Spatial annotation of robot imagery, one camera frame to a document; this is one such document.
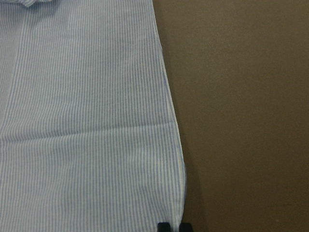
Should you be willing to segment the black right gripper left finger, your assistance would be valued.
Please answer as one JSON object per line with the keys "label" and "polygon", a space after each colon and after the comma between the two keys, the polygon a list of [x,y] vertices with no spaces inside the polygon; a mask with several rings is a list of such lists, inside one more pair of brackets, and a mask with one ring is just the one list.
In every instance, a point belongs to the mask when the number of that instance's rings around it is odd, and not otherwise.
{"label": "black right gripper left finger", "polygon": [[157,232],[170,232],[170,223],[159,222],[157,225]]}

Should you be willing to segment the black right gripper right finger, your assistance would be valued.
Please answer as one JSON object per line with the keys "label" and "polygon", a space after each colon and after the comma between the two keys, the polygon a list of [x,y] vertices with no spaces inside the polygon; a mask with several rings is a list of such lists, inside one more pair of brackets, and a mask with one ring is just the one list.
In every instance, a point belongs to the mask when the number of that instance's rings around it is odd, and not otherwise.
{"label": "black right gripper right finger", "polygon": [[182,222],[179,225],[179,232],[193,232],[193,227],[191,223]]}

